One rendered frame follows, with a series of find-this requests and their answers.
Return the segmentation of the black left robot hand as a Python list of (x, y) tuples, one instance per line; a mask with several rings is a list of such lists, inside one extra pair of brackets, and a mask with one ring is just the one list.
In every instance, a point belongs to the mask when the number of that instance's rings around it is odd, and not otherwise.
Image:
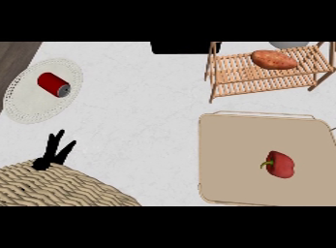
[(37, 171), (46, 171), (52, 167), (52, 164), (61, 165), (67, 161), (68, 155), (76, 146), (76, 141), (73, 141), (64, 147), (62, 150), (58, 150), (60, 142), (61, 142), (64, 134), (65, 134), (65, 131), (61, 130), (57, 135), (54, 134), (49, 135), (45, 154), (40, 158), (34, 160), (33, 166), (32, 166)]

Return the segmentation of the beige tray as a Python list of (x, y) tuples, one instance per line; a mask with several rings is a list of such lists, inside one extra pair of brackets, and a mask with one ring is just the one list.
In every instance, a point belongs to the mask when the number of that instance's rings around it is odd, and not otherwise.
[(310, 115), (202, 115), (202, 199), (253, 205), (336, 205), (334, 133)]

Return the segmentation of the wooden tiered shelf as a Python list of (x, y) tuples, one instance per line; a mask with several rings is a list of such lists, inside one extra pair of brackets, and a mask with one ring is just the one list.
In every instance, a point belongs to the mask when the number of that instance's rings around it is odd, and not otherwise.
[(211, 99), (230, 95), (258, 93), (297, 87), (313, 91), (336, 72), (335, 43), (329, 43), (329, 58), (320, 52), (322, 42), (314, 46), (281, 49), (298, 66), (288, 70), (261, 68), (251, 53), (217, 55), (217, 43), (211, 42), (205, 78), (211, 80)]

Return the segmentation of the orange sweet potato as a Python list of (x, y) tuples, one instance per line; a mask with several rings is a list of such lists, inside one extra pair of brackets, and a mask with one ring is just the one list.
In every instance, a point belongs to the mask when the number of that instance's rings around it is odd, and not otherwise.
[(273, 50), (257, 50), (251, 54), (253, 62), (269, 70), (288, 70), (298, 66), (294, 58)]

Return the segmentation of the woven wicker basket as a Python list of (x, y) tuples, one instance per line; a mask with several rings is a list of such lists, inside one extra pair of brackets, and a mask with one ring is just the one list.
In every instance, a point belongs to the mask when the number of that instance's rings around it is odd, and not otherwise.
[(36, 170), (29, 160), (0, 168), (0, 206), (139, 206), (114, 186), (70, 167)]

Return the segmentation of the white round placemat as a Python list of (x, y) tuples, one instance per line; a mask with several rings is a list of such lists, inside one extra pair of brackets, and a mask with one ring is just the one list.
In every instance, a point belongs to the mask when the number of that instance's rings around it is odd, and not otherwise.
[[(71, 88), (62, 92), (62, 97), (40, 87), (37, 79), (45, 73), (70, 84)], [(82, 82), (82, 69), (71, 60), (54, 58), (32, 65), (6, 89), (4, 109), (11, 119), (23, 124), (33, 124), (55, 117), (73, 103)]]

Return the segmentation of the red can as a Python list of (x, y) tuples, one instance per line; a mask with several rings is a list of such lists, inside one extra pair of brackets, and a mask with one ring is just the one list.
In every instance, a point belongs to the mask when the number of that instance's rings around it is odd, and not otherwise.
[(37, 78), (37, 85), (58, 98), (71, 93), (71, 85), (52, 73), (43, 73)]

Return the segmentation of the black appliance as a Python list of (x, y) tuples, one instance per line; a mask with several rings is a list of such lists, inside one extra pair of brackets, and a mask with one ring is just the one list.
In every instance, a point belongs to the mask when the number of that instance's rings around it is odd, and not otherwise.
[(155, 54), (208, 54), (210, 42), (152, 42), (152, 52)]

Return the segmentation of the red bell pepper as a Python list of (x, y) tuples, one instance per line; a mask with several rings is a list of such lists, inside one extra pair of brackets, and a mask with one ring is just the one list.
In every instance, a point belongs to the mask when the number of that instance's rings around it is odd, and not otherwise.
[(295, 174), (295, 162), (288, 155), (278, 151), (270, 151), (261, 168), (279, 178), (291, 178)]

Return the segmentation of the grey round object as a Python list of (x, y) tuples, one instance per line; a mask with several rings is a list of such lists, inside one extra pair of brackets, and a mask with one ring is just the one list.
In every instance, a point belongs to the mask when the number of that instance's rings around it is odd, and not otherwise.
[(286, 49), (292, 47), (306, 47), (310, 42), (269, 42), (276, 48)]

